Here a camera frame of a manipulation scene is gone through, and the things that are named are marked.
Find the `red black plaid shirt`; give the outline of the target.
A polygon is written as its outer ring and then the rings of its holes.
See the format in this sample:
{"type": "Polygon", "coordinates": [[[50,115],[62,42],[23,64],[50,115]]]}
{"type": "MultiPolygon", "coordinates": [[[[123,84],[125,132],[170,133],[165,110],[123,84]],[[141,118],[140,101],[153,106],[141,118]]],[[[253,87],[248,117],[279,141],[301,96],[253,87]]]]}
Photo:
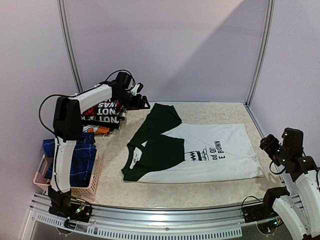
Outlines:
{"type": "Polygon", "coordinates": [[[124,108],[123,104],[117,100],[102,101],[82,113],[83,117],[115,117],[124,108]]]}

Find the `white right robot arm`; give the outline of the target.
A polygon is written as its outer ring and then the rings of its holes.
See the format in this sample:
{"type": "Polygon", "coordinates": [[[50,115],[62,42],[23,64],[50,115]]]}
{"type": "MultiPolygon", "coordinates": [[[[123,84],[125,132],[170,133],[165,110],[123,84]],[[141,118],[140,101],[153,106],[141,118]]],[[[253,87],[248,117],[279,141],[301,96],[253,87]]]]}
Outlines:
{"type": "Polygon", "coordinates": [[[285,187],[266,191],[258,213],[269,218],[276,213],[294,240],[318,240],[320,238],[320,168],[311,156],[304,155],[303,132],[286,128],[279,141],[272,134],[260,141],[260,148],[272,163],[283,166],[296,185],[309,226],[305,226],[299,213],[290,204],[290,192],[285,187]]]}

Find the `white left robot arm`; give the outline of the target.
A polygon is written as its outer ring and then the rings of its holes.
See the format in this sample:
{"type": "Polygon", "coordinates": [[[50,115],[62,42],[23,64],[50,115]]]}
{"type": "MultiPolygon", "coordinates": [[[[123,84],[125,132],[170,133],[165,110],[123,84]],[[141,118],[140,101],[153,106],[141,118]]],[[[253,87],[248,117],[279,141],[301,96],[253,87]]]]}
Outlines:
{"type": "Polygon", "coordinates": [[[132,89],[125,89],[122,84],[112,81],[100,83],[72,96],[58,97],[53,117],[55,150],[52,177],[48,187],[50,199],[70,194],[72,156],[77,139],[83,132],[82,114],[109,99],[119,101],[124,106],[130,105],[135,102],[136,96],[143,87],[142,83],[138,83],[132,89]]]}

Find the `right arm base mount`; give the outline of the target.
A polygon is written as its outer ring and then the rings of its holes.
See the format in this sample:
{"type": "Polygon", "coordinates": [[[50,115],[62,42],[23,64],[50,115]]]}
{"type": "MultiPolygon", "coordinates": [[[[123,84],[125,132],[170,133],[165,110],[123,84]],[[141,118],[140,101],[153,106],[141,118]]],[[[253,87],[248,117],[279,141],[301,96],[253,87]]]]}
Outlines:
{"type": "Polygon", "coordinates": [[[264,202],[253,195],[245,197],[240,208],[244,222],[246,224],[256,223],[258,231],[263,235],[271,235],[280,226],[284,225],[277,213],[269,211],[264,202]],[[254,199],[256,202],[245,205],[248,199],[254,199]]]}

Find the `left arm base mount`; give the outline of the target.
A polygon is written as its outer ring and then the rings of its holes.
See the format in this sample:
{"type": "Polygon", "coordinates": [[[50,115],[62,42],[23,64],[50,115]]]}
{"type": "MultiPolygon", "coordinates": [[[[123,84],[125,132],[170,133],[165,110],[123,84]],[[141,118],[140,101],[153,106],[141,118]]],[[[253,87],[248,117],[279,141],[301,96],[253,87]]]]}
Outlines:
{"type": "Polygon", "coordinates": [[[88,223],[90,221],[93,212],[92,205],[84,199],[72,196],[71,191],[63,193],[49,186],[48,197],[51,201],[48,212],[64,218],[65,228],[74,230],[77,222],[88,223]]]}

